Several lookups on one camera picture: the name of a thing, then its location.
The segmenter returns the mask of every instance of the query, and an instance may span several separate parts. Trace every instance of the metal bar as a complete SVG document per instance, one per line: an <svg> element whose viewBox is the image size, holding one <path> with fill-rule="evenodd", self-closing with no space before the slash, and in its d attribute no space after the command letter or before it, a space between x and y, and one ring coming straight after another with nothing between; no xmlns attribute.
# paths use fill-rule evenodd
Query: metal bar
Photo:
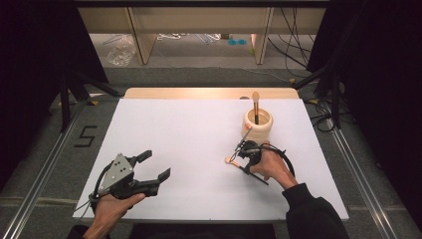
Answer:
<svg viewBox="0 0 422 239"><path fill-rule="evenodd" d="M330 126L333 126L332 120L328 120L327 123ZM351 175L353 176L357 188L359 189L360 194L362 195L363 200L365 201L365 204L368 207L368 210L372 215L372 218L376 226L378 227L378 231L380 232L382 238L398 238L392 228L391 222L387 214L382 208L381 203L378 201L378 198L376 197L375 193L372 190L372 187L366 179L366 176L360 168L360 165L357 162L356 157L354 156L350 146L348 145L347 140L345 139L341 129L335 127L332 132L334 140L341 151L344 161L346 162L347 167L350 170Z"/></svg>
<svg viewBox="0 0 422 239"><path fill-rule="evenodd" d="M85 105L85 102L77 103L77 106L72 115L72 120L69 123L69 126L64 132L61 132L59 134L59 137L53 149L50 151L50 154L46 162L44 163L43 167L41 168L40 172L38 173L37 178L32 184L31 189L25 196L21 206L19 207L16 214L10 221L9 227L6 230L6 233L4 234L3 239L19 238L22 230L24 229L26 222L29 219L29 216L31 215L32 210L35 207L38 197L41 195L41 192L43 191L44 186L46 185L58 159L60 158L60 155L62 154L62 151L66 145L66 142L68 141L69 136L71 135L74 129L75 123L78 119L80 112L84 108L84 105Z"/></svg>

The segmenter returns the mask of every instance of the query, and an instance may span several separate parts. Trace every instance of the hand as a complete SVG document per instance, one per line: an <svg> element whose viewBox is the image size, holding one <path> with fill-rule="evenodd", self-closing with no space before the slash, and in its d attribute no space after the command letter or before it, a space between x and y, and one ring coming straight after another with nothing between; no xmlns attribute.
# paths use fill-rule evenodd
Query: hand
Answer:
<svg viewBox="0 0 422 239"><path fill-rule="evenodd" d="M145 198L143 193L124 200L116 199L110 194L103 196L97 205L93 225L84 234L84 238L105 238L126 211L143 198Z"/></svg>
<svg viewBox="0 0 422 239"><path fill-rule="evenodd" d="M250 167L252 173L260 173L264 176L264 180L273 177L286 190L298 185L295 177L289 172L285 162L274 151L262 149L260 163Z"/></svg>

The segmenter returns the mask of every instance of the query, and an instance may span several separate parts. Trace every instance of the white table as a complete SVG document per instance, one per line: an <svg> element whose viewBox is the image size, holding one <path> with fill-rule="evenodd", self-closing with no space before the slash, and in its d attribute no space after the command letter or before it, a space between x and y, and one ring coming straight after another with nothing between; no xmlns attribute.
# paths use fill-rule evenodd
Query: white table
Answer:
<svg viewBox="0 0 422 239"><path fill-rule="evenodd" d="M123 219L144 222L271 222L286 219L289 205L283 188L270 186L224 158L241 138L244 100L122 99L115 110L78 206L87 202L103 170L121 152L125 156L152 150L152 157L135 167L135 179L155 179L171 167L171 176L158 195L135 205ZM329 201L341 219L348 214L334 184L302 100L260 100L274 125L270 141L286 149L298 182L306 182L314 196ZM246 164L247 159L236 161ZM75 212L79 218L84 213ZM85 219L94 217L89 209Z"/></svg>

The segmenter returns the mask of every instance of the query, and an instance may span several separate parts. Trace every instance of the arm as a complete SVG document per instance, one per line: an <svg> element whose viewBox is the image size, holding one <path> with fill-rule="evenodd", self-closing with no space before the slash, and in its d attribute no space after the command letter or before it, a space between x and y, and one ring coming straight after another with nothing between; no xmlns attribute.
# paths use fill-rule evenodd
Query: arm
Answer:
<svg viewBox="0 0 422 239"><path fill-rule="evenodd" d="M265 180L273 177L285 189L283 195L290 205L287 223L291 238L348 238L331 204L321 197L314 198L304 183L298 184L278 154L263 149L260 163L251 166L250 171L262 174Z"/></svg>
<svg viewBox="0 0 422 239"><path fill-rule="evenodd" d="M101 239L106 238L112 231L118 220L134 204L145 198L145 194L133 195L125 200L119 200L111 195L102 197L97 205L96 215L90 228L86 226L74 226L68 235L71 238Z"/></svg>

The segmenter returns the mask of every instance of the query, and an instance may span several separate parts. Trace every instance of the person's right hand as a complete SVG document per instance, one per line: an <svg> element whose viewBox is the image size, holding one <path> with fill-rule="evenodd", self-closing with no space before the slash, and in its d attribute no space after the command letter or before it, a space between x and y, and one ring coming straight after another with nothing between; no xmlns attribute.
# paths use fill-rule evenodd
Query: person's right hand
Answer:
<svg viewBox="0 0 422 239"><path fill-rule="evenodd" d="M270 177L273 177L285 189L298 185L295 177L286 167L285 162L274 151L262 149L260 163L251 166L250 171L252 173L260 173L264 176L264 180L266 181Z"/></svg>

